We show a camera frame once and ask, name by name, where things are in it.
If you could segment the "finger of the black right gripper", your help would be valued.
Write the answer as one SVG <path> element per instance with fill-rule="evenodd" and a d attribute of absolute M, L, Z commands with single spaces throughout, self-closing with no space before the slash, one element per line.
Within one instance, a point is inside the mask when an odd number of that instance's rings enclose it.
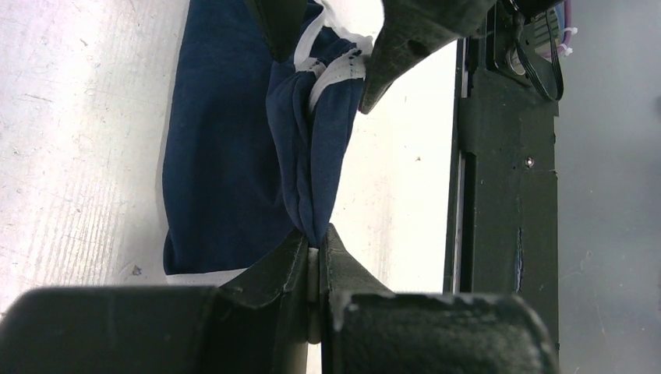
<path fill-rule="evenodd" d="M 286 61 L 298 43 L 306 0 L 245 0 L 276 62 Z"/>
<path fill-rule="evenodd" d="M 477 33 L 491 0 L 383 0 L 384 24 L 366 63 L 359 111 L 369 114 L 395 80 L 449 43 Z"/>

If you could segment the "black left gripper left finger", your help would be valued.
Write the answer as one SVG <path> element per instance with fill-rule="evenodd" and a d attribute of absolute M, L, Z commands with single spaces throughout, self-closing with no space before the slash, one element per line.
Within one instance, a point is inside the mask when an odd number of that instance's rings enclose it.
<path fill-rule="evenodd" d="M 38 288 L 1 322 L 4 373 L 302 373 L 298 231 L 222 286 Z"/>

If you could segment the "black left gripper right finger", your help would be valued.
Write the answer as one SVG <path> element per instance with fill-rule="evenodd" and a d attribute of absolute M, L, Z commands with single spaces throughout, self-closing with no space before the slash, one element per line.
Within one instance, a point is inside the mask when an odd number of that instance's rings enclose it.
<path fill-rule="evenodd" d="M 396 293 L 345 248 L 319 251 L 325 373 L 556 373 L 557 347 L 514 295 Z"/>

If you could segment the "navy white-trimmed bear underwear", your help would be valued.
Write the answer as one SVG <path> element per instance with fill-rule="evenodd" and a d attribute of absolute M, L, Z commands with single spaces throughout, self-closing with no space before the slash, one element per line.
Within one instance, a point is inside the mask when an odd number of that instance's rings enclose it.
<path fill-rule="evenodd" d="M 190 3 L 162 171 L 169 284 L 225 284 L 294 229 L 320 247 L 371 50 L 309 1 L 277 62 L 245 2 Z"/>

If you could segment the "aluminium rail base frame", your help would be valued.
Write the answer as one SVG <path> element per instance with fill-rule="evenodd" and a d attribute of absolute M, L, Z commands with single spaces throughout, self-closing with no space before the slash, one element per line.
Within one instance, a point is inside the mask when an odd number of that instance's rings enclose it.
<path fill-rule="evenodd" d="M 516 294 L 560 343 L 554 122 L 560 1 L 498 1 L 455 65 L 444 286 Z"/>

